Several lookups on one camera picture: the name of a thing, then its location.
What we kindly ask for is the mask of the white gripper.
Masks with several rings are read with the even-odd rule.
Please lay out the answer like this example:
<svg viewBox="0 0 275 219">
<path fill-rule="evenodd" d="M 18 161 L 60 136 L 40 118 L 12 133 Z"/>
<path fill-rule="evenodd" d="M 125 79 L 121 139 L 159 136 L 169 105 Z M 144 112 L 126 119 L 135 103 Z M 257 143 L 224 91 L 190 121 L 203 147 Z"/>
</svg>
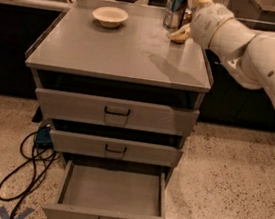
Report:
<svg viewBox="0 0 275 219">
<path fill-rule="evenodd" d="M 207 49 L 215 31 L 227 20 L 234 18 L 234 13 L 221 3 L 212 0 L 187 0 L 188 6 L 195 9 L 192 21 L 182 26 L 176 32 L 170 32 L 167 38 L 174 43 L 183 44 L 190 37 Z"/>
</svg>

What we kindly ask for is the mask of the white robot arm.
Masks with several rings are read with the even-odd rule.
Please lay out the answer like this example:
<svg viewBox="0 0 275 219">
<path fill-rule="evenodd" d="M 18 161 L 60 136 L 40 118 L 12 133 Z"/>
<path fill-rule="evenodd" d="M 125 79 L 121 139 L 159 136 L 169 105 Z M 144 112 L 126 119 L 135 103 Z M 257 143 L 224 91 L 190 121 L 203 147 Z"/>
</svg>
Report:
<svg viewBox="0 0 275 219">
<path fill-rule="evenodd" d="M 275 33 L 255 33 L 221 3 L 187 0 L 192 20 L 168 37 L 193 39 L 221 60 L 226 71 L 246 89 L 262 89 L 275 108 Z"/>
</svg>

